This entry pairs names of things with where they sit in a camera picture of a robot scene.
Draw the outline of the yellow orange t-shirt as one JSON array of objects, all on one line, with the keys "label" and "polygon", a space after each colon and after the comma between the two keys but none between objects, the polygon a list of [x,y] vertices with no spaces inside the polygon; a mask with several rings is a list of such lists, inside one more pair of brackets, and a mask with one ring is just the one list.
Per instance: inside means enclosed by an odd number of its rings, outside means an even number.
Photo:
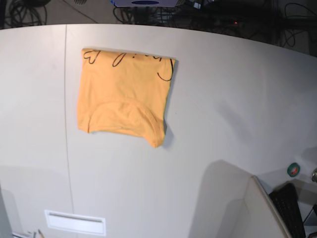
[{"label": "yellow orange t-shirt", "polygon": [[163,144],[164,114],[176,60],[83,49],[77,125],[86,133],[112,132]]}]

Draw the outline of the white partition panel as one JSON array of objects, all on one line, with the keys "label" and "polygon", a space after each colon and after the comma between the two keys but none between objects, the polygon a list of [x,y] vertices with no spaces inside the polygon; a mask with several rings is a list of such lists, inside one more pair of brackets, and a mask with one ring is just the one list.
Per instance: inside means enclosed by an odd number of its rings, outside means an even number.
[{"label": "white partition panel", "polygon": [[205,170],[191,238],[289,238],[259,180],[224,160]]}]

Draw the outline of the white rectangular table inset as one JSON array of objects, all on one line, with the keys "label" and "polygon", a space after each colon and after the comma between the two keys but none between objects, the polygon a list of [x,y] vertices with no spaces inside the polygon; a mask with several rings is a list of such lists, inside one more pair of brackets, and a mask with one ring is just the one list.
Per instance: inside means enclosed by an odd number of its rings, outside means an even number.
[{"label": "white rectangular table inset", "polygon": [[105,218],[90,217],[45,210],[47,226],[50,229],[86,235],[106,237]]}]

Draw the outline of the green tape roll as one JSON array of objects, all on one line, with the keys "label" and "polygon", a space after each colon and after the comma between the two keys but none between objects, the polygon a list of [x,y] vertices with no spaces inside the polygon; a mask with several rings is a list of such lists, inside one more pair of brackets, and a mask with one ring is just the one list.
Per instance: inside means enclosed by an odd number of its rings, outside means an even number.
[{"label": "green tape roll", "polygon": [[300,173],[300,166],[298,163],[292,163],[287,168],[287,174],[289,177],[294,178]]}]

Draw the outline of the black keyboard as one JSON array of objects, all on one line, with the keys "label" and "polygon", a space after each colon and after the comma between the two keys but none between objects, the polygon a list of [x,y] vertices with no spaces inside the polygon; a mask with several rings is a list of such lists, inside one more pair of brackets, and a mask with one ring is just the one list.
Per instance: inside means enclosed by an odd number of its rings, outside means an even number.
[{"label": "black keyboard", "polygon": [[306,233],[298,205],[298,195],[293,183],[286,183],[284,186],[271,192],[269,197],[279,212],[291,237],[305,238]]}]

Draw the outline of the metal knob at edge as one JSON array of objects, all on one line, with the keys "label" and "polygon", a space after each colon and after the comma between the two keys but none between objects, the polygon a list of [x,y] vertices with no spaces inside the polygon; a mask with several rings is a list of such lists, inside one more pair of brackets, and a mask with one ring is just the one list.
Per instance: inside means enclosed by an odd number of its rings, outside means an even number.
[{"label": "metal knob at edge", "polygon": [[317,169],[314,169],[312,174],[311,174],[311,180],[313,182],[317,182]]}]

